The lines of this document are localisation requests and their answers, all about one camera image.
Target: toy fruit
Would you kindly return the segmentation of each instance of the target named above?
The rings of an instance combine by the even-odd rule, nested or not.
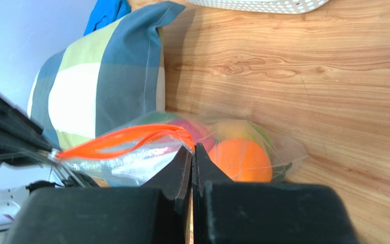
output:
[[[210,135],[210,132],[198,122],[188,119],[177,119],[169,122],[168,124],[185,128],[189,131],[195,144],[202,143],[206,151],[211,150],[215,144],[215,140]]]
[[[227,139],[213,147],[210,159],[235,181],[270,182],[272,164],[263,148],[248,139]]]
[[[272,151],[269,136],[264,129],[247,120],[224,119],[214,125],[215,136],[219,140],[231,138],[243,138],[254,142],[264,147],[267,154]]]
[[[273,145],[273,142],[272,142],[272,139],[270,139],[270,136],[267,134],[267,132],[264,130],[263,127],[255,124],[255,123],[252,123],[252,122],[249,122],[249,124],[252,126],[252,128],[254,130],[256,130],[263,137],[264,148],[265,148],[267,154],[270,155],[270,153],[272,152],[272,145]]]

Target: orange fruit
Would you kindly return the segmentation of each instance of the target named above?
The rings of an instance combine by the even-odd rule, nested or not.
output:
[[[256,142],[235,138],[227,139],[214,146],[210,159],[234,181],[270,182],[272,164],[269,156]]]

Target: wooden table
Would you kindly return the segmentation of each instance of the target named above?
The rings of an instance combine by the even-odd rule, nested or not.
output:
[[[332,187],[363,243],[390,243],[390,1],[301,15],[177,2],[187,8],[165,28],[167,109],[294,137],[310,158],[289,180]]]

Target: white wall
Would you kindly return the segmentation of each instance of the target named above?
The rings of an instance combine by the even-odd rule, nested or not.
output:
[[[26,110],[48,57],[82,37],[96,0],[0,0],[0,92]]]

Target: plastic bag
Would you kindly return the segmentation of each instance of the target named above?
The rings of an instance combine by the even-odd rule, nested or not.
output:
[[[197,143],[235,181],[282,182],[308,157],[294,139],[247,120],[154,111],[57,158],[100,186],[139,186]]]

